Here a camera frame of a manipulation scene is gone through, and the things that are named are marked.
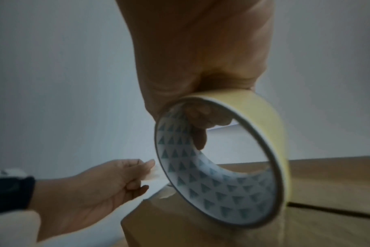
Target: sleeve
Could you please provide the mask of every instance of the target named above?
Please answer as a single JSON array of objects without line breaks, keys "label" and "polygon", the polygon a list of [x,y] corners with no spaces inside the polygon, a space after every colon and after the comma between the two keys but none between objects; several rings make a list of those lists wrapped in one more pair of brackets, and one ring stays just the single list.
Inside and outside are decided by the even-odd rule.
[{"label": "sleeve", "polygon": [[40,217],[26,211],[35,179],[19,169],[0,170],[0,247],[36,246]]}]

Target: brown box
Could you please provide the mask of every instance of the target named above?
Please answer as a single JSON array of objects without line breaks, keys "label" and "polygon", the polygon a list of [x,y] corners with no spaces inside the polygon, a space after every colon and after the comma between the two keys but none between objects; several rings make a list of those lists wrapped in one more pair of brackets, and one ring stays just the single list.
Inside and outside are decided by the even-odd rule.
[{"label": "brown box", "polygon": [[[129,247],[369,247],[370,157],[291,161],[292,199],[257,229],[206,217],[166,186],[122,221]],[[240,172],[264,163],[223,167]]]}]

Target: tape roll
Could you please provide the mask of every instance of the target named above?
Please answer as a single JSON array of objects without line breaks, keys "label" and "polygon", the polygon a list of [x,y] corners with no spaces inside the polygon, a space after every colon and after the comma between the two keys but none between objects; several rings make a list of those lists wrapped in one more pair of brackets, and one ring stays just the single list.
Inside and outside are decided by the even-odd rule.
[{"label": "tape roll", "polygon": [[[186,103],[227,111],[258,142],[270,168],[256,173],[222,169],[193,145]],[[167,106],[155,126],[155,148],[173,187],[206,215],[232,225],[258,227],[272,220],[289,199],[289,167],[283,123],[273,107],[248,90],[199,92]]]}]

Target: wall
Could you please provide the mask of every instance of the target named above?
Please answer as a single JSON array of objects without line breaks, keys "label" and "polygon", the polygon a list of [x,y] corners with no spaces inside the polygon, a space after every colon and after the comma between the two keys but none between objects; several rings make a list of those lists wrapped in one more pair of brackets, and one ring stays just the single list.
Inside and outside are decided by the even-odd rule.
[{"label": "wall", "polygon": [[[282,115],[292,159],[370,155],[370,0],[276,1],[257,92]],[[212,130],[206,153],[217,163],[262,160],[242,136],[238,127]],[[115,158],[154,158],[152,139],[114,1],[0,0],[0,168],[69,176]],[[115,241],[139,201],[47,246]]]}]

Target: hand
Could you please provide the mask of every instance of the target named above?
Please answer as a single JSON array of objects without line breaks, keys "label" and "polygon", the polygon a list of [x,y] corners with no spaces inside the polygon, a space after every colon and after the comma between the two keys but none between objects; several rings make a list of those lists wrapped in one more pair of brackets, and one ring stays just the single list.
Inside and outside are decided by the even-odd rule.
[{"label": "hand", "polygon": [[37,181],[29,209],[41,217],[38,241],[91,226],[143,195],[148,186],[141,187],[141,180],[154,165],[113,160],[74,177]]},{"label": "hand", "polygon": [[[273,0],[117,0],[131,32],[146,109],[157,120],[170,101],[196,91],[254,89],[266,69]],[[198,149],[205,129],[227,125],[219,109],[190,105]]]}]

